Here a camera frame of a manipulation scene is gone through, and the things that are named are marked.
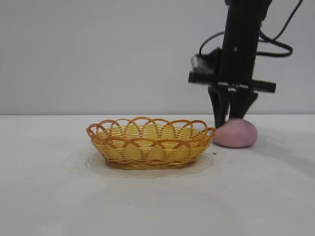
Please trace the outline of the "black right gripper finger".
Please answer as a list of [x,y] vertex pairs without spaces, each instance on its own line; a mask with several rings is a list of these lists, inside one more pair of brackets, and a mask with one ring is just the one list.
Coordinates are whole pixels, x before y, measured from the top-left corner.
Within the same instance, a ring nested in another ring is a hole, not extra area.
[[239,90],[234,93],[230,101],[230,118],[243,119],[257,98],[258,94],[250,90]]
[[208,87],[208,94],[212,102],[215,127],[219,128],[225,124],[227,110],[230,104],[227,88]]

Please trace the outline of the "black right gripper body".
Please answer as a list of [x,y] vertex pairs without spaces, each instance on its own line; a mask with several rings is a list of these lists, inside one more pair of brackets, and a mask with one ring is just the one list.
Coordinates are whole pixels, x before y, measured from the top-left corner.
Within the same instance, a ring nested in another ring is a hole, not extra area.
[[221,48],[217,47],[210,53],[203,53],[204,46],[220,35],[224,35],[224,32],[209,37],[201,44],[198,53],[192,56],[192,71],[189,72],[188,82],[227,88],[231,92],[247,89],[274,93],[275,83],[252,78],[258,37],[246,39],[233,30],[224,37]]

